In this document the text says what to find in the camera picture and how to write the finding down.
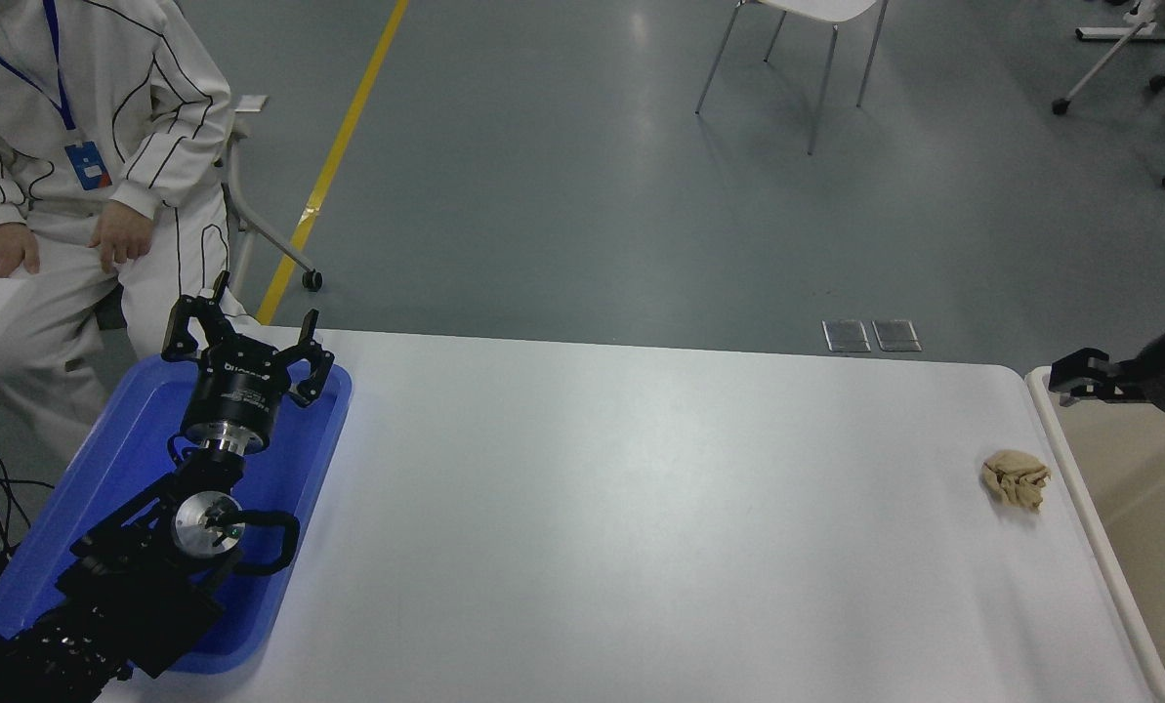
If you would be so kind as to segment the person's left hand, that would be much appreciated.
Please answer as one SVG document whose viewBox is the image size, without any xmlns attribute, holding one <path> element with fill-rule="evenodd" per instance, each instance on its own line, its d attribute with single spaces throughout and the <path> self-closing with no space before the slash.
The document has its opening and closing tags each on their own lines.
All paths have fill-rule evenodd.
<svg viewBox="0 0 1165 703">
<path fill-rule="evenodd" d="M 118 266 L 149 252 L 154 227 L 151 218 L 110 199 L 97 218 L 89 248 L 96 249 L 104 274 L 112 274 Z"/>
</svg>

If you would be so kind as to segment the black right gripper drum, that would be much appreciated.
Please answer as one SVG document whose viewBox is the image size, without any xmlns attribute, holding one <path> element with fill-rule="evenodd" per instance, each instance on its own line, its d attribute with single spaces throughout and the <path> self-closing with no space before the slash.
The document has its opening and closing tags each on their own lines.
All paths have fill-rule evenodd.
<svg viewBox="0 0 1165 703">
<path fill-rule="evenodd" d="M 1134 359 L 1134 378 L 1149 405 L 1165 406 L 1165 332 Z"/>
</svg>

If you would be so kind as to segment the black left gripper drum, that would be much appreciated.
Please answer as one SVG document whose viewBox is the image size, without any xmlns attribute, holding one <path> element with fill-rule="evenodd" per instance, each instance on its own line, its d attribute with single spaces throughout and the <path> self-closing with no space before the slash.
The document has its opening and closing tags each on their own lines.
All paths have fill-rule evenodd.
<svg viewBox="0 0 1165 703">
<path fill-rule="evenodd" d="M 248 337 L 232 337 L 199 357 L 197 384 L 182 419 L 182 433 L 203 435 L 227 423 L 270 435 L 291 379 L 278 349 Z"/>
</svg>

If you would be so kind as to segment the person's right hand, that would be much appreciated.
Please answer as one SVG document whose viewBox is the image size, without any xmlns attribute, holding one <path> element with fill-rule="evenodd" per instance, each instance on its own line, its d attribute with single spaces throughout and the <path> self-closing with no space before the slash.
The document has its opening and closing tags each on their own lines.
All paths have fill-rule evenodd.
<svg viewBox="0 0 1165 703">
<path fill-rule="evenodd" d="M 24 223 L 5 223 L 0 226 L 0 277 L 10 277 L 15 270 L 29 275 L 38 272 L 38 240 Z"/>
</svg>

